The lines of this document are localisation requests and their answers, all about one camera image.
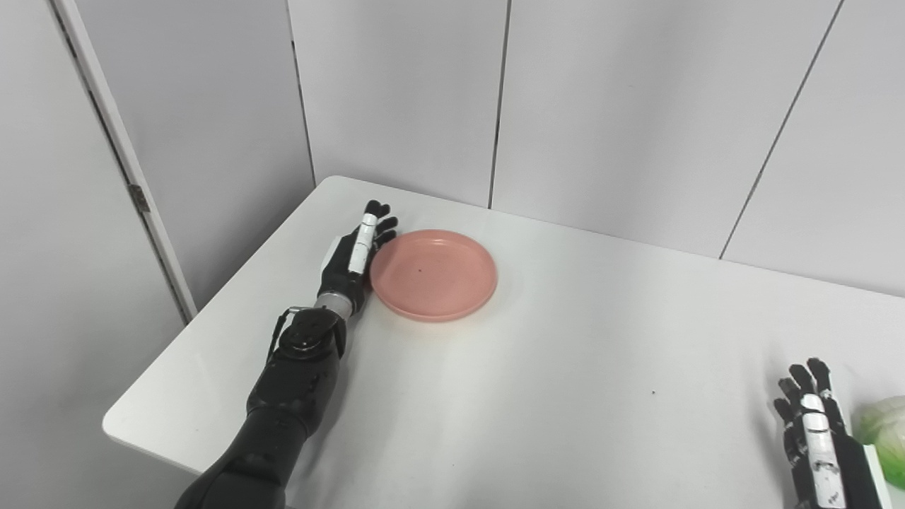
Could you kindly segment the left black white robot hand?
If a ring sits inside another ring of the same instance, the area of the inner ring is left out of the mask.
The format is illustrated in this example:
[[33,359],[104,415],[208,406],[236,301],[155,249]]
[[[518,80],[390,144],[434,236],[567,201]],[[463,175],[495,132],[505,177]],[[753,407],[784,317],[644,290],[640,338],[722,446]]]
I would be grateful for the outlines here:
[[376,252],[397,237],[398,219],[391,207],[378,200],[366,205],[360,223],[337,242],[321,271],[317,308],[335,312],[344,321],[363,308],[370,268]]

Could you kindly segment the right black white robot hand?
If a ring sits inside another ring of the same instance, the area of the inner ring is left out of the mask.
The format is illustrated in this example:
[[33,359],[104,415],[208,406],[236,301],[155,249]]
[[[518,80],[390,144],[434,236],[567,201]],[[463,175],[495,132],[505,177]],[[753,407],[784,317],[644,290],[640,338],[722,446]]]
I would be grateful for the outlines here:
[[877,449],[849,433],[827,364],[809,358],[788,372],[773,408],[783,423],[795,507],[892,508]]

